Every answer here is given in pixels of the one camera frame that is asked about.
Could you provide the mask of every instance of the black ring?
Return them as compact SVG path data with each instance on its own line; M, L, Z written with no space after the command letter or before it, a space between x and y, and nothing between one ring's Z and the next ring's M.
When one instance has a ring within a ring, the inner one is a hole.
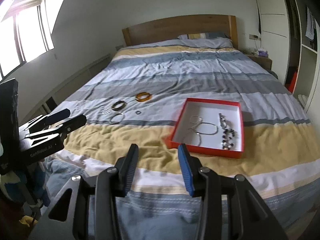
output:
M123 109L125 106L126 106L126 102L124 102L123 100L120 100L120 101L117 101L117 102L115 102L112 106L111 106L111 109L113 110L113 111L119 111L119 110L121 110L121 109Z

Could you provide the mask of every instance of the wall switch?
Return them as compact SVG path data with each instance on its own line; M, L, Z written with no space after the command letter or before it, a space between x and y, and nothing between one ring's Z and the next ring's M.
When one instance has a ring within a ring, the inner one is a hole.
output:
M119 49L122 49L122 48L123 48L123 45L116 46L116 51L118 51Z
M257 35L252 35L252 34L249 34L249 39L250 40L256 40L256 41L260 40L260 38Z

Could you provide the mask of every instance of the yellow stripe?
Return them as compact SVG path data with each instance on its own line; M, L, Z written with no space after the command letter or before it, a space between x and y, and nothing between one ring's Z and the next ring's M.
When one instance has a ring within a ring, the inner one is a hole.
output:
M177 149L167 149L161 138L170 126L86 125L72 132L65 148L106 163L116 163L130 144L139 146L138 167L179 174ZM311 124L259 124L244 128L245 150L241 159L194 154L202 165L229 176L280 171L320 158L320 147Z
M133 56L133 55L144 55L153 53L168 53L168 52L204 52L204 51L236 51L233 48L222 48L222 49L211 49L211 48L190 48L187 46L159 46L159 47L148 47L148 48L137 48L137 49L123 49L119 51L113 60L116 60L119 56Z

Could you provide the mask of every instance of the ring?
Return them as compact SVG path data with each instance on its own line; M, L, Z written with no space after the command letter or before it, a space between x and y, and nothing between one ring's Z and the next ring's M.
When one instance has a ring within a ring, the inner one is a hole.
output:
M116 117L117 115L120 115L120 114L122 114L122 116L123 116L120 121L111 121L114 117ZM124 113L116 113L110 118L109 124L118 124L118 123L122 122L124 118L125 118Z
M112 106L111 106L111 109L113 111L119 111L121 109L123 109L125 106L126 106L126 102L124 102L123 100L120 100L120 101L117 101L115 102Z
M141 92L136 95L136 100L138 102L144 102L144 101L149 100L151 97L152 97L152 95L149 92Z

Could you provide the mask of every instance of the orange bangle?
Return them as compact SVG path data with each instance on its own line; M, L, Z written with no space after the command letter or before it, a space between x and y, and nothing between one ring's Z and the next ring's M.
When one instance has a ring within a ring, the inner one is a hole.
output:
M141 93L138 93L138 94L136 95L136 100L137 100L138 102L144 102L144 101L149 100L151 97L152 97L152 95L151 95L150 93L148 93L148 92L141 92Z

